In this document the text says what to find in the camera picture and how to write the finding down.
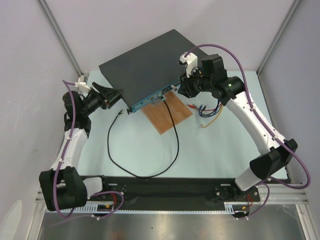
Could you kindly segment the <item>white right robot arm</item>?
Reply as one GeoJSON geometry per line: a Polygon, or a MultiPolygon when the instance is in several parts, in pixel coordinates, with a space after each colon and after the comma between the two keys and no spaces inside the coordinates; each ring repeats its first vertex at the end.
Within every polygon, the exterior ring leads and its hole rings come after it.
{"type": "Polygon", "coordinates": [[[194,98],[200,92],[208,92],[231,111],[253,139],[260,155],[251,160],[249,167],[235,179],[230,195],[236,201],[248,196],[248,189],[284,168],[292,159],[298,145],[294,139],[286,140],[264,116],[256,104],[248,99],[244,82],[237,76],[229,77],[223,59],[218,54],[205,56],[198,66],[194,53],[184,53],[179,63],[186,67],[180,77],[178,93],[194,98]]]}

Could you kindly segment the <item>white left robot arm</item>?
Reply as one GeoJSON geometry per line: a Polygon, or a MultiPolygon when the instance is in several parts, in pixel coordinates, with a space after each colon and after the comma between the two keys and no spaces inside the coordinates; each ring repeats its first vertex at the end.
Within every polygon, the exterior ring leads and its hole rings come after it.
{"type": "Polygon", "coordinates": [[[110,195],[110,187],[103,183],[103,177],[84,178],[79,175],[77,167],[82,150],[89,139],[92,122],[90,114],[97,109],[110,109],[123,93],[114,89],[93,83],[88,87],[85,83],[64,82],[67,92],[63,95],[65,114],[64,140],[57,159],[47,171],[39,175],[39,183],[46,207],[51,212],[73,210],[86,205],[95,196],[105,200],[110,195]],[[82,97],[75,86],[87,93],[82,97]]]}

